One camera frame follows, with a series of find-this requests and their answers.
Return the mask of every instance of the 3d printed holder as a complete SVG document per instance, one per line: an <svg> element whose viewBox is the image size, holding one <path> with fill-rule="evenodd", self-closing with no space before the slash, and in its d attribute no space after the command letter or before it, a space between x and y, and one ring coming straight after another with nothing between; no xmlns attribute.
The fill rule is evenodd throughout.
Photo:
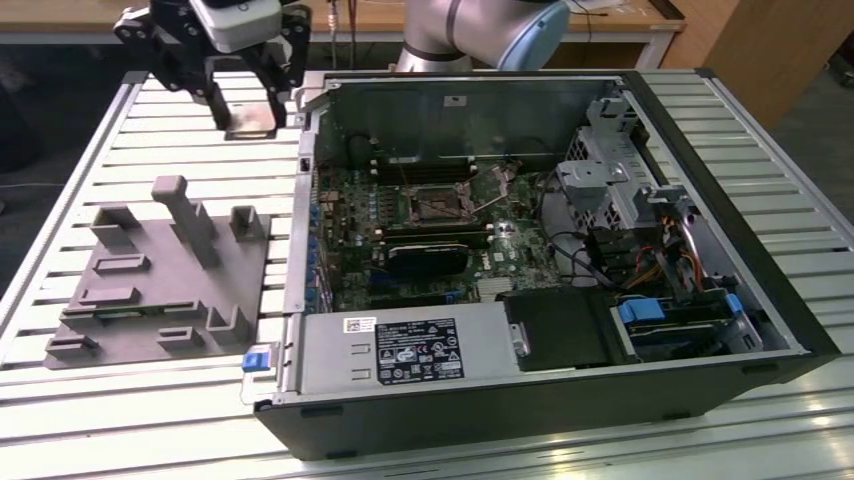
<svg viewBox="0 0 854 480"><path fill-rule="evenodd" d="M243 354L254 343L270 217L251 206L208 217L185 193L183 177L155 180L172 220L136 220L127 206L97 212L47 368Z"/></svg>

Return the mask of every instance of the wooden cabinet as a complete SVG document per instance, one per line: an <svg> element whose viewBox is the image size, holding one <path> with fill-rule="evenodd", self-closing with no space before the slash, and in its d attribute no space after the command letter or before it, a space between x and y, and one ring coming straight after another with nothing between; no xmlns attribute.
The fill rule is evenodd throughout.
<svg viewBox="0 0 854 480"><path fill-rule="evenodd" d="M711 68L773 127L854 29L854 0L671 0L686 16L662 68Z"/></svg>

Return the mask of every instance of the floor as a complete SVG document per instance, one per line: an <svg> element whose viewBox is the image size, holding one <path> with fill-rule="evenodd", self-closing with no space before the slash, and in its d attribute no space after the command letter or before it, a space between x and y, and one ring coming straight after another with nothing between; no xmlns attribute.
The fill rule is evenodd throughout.
<svg viewBox="0 0 854 480"><path fill-rule="evenodd" d="M364 68L386 68L396 51L391 45L364 45ZM39 137L41 155L23 169L0 174L0 294L17 270L53 202L97 128L124 72L139 69L119 47L0 49L24 72L16 78L13 100ZM339 58L346 65L346 51ZM310 68L331 66L330 50L312 52ZM854 89L843 89L822 73L797 106L771 132L801 168L849 219L854 219ZM0 159L4 156L0 144ZM39 186L3 188L36 183Z"/></svg>

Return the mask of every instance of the blue latch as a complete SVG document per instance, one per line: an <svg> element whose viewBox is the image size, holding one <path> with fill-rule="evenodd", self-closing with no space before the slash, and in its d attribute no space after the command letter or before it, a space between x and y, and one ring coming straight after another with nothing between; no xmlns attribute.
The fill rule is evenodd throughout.
<svg viewBox="0 0 854 480"><path fill-rule="evenodd" d="M263 372L270 370L270 352L247 352L243 355L243 372Z"/></svg>
<svg viewBox="0 0 854 480"><path fill-rule="evenodd" d="M632 298L616 308L623 323L648 322L664 319L664 311L654 298Z"/></svg>
<svg viewBox="0 0 854 480"><path fill-rule="evenodd" d="M745 307L742 306L742 301L738 299L738 295L734 293L726 294L726 304L730 307L730 311L733 312L733 316L738 317L745 311Z"/></svg>

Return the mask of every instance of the wooden table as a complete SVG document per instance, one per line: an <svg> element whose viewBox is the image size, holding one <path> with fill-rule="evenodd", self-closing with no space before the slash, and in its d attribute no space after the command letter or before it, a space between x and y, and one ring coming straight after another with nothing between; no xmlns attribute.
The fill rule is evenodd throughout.
<svg viewBox="0 0 854 480"><path fill-rule="evenodd" d="M304 0L300 3L315 11L312 41L328 42L326 0ZM360 42L403 40L403 3L403 0L359 2L356 30ZM0 44L116 43L111 29L121 11L127 7L143 7L147 4L145 0L3 0ZM648 0L628 0L622 7L596 13L607 13L607 16L571 16L563 41L643 44L636 67L656 68L674 33L685 27L685 21L666 19ZM347 31L346 2L340 2L339 16L342 30Z"/></svg>

